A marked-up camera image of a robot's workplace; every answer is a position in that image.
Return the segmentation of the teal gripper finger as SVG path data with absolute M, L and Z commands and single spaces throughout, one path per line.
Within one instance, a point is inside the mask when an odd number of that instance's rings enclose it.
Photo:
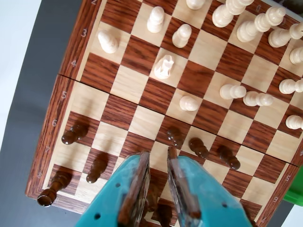
M 182 227 L 250 227 L 236 200 L 197 161 L 168 148 L 168 181 Z
M 138 227 L 150 184 L 150 153 L 128 156 L 75 226 Z

